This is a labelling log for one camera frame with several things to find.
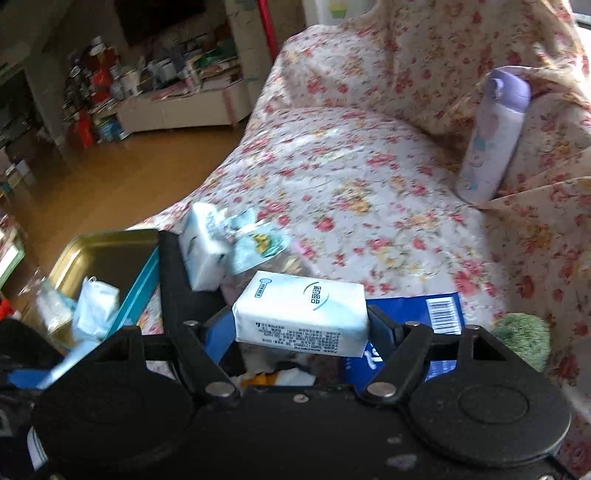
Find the television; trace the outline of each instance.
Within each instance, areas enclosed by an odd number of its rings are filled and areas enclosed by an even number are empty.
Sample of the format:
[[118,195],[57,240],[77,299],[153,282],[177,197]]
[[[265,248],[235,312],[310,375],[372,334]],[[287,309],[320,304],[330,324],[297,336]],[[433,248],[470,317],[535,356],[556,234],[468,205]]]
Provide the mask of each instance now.
[[192,15],[203,13],[205,0],[115,0],[115,9],[131,46]]

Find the tissue pack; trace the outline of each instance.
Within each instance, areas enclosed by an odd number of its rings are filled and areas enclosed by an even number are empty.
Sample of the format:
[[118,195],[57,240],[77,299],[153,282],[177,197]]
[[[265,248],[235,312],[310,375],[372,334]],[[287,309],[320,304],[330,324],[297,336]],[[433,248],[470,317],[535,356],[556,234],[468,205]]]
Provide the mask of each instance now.
[[363,285],[258,271],[232,311],[236,341],[298,352],[363,355]]
[[219,232],[219,215],[213,205],[192,204],[178,237],[189,284],[194,291],[217,290],[226,271],[230,245]]

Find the bottle cap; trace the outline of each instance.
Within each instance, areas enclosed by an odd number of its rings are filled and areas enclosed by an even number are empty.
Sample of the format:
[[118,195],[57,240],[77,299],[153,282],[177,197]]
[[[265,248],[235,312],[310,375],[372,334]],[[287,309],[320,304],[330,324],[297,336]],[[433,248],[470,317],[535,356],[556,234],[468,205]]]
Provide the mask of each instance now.
[[525,113],[530,104],[531,89],[518,76],[493,69],[486,82],[485,96],[511,110]]

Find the plastic bag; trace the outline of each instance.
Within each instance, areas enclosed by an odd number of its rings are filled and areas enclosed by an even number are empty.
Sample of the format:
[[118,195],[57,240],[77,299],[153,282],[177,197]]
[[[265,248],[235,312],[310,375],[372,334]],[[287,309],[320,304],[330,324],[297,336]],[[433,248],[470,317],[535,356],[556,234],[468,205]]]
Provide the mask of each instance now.
[[63,296],[47,280],[39,286],[35,306],[49,335],[72,321],[72,311]]
[[119,311],[119,289],[96,277],[85,278],[72,319],[74,338],[102,340]]
[[256,210],[249,209],[225,222],[226,236],[233,245],[221,288],[229,305],[234,304],[259,270],[318,277],[296,241],[274,223],[257,222],[256,217]]

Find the red pole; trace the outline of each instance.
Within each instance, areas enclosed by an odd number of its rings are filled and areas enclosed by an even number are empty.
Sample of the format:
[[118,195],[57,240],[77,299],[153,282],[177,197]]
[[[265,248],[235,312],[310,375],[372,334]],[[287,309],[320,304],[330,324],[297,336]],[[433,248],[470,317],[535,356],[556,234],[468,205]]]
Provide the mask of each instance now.
[[261,13],[262,28],[265,31],[267,38],[267,46],[271,54],[271,60],[279,55],[279,47],[277,45],[277,38],[275,37],[275,30],[273,30],[273,21],[271,20],[271,12],[269,12],[269,4],[267,0],[257,0],[259,12]]

